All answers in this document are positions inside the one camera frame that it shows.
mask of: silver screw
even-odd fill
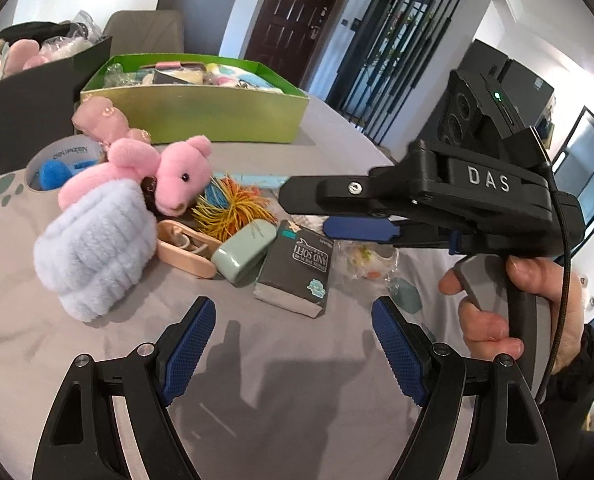
[[[83,368],[89,362],[90,362],[90,357],[88,357],[86,354],[81,354],[81,355],[78,355],[77,357],[75,357],[75,366],[77,368]]]
[[[350,193],[353,195],[359,195],[362,193],[363,187],[358,182],[351,182],[348,186],[348,191],[350,191]]]
[[[450,353],[450,347],[446,343],[435,343],[432,345],[432,351],[437,355],[446,356]]]
[[[152,343],[144,343],[137,348],[137,354],[141,357],[147,357],[155,351],[155,346]]]
[[[510,367],[514,364],[514,359],[508,354],[501,354],[499,356],[499,364],[501,366]]]

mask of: door panel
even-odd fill
[[[265,0],[246,59],[269,66],[298,86],[335,2]]]

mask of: green box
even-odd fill
[[[107,68],[119,63],[124,72],[159,61],[195,61],[236,66],[257,74],[284,94],[245,88],[151,85],[104,88]],[[112,100],[131,128],[150,133],[154,144],[205,135],[229,142],[292,142],[310,99],[268,67],[256,61],[197,54],[129,54],[114,56],[81,91]]]

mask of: bear's ear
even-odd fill
[[[190,137],[186,140],[188,144],[199,150],[203,156],[209,156],[212,153],[212,143],[208,140],[208,137],[199,135]]]

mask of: beige chair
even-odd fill
[[[111,56],[184,52],[184,16],[178,10],[119,10],[104,29]]]

